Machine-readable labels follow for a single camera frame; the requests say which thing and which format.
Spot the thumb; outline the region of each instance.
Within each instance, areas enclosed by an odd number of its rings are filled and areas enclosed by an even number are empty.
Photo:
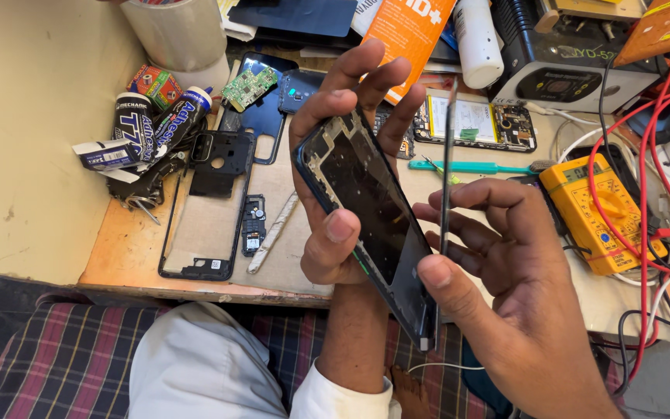
[[[336,209],[316,228],[304,245],[302,271],[315,284],[348,282],[342,263],[356,247],[361,223],[347,209]]]
[[[418,275],[442,313],[467,337],[478,360],[489,367],[499,359],[493,353],[507,348],[517,330],[489,307],[459,266],[445,256],[433,254],[418,263]]]

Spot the white sleeve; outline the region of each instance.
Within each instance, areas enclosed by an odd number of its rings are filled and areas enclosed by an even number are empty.
[[[387,419],[392,384],[383,378],[381,393],[369,395],[338,386],[319,373],[312,364],[304,382],[293,395],[291,419],[346,419],[350,417]]]

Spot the screwdriver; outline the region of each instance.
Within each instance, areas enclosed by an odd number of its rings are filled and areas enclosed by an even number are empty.
[[[444,175],[444,170],[442,168],[440,168],[438,165],[436,165],[435,163],[433,163],[433,160],[430,159],[430,157],[423,156],[423,158],[428,162],[428,164],[430,164],[431,166],[433,166],[433,168],[435,168],[435,171],[439,174],[439,176]],[[460,184],[460,183],[461,183],[461,180],[459,180],[459,178],[457,176],[452,174],[451,175],[451,184],[456,185],[456,184]]]

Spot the bare foot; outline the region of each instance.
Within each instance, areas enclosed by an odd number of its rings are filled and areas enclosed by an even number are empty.
[[[386,371],[386,377],[392,382],[392,398],[402,406],[402,419],[426,419],[430,417],[426,388],[415,378],[393,365]]]

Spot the digital multimeter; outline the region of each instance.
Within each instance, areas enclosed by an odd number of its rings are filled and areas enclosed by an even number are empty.
[[[640,259],[628,251],[609,230],[593,204],[588,188],[588,159],[581,157],[555,165],[539,175],[544,188],[560,211],[575,242],[591,249],[586,261],[597,275],[610,275],[640,266]],[[619,233],[636,249],[640,248],[640,209],[607,160],[597,154],[593,179],[599,203]],[[668,251],[659,240],[651,240],[658,256]],[[648,259],[655,259],[648,252]]]

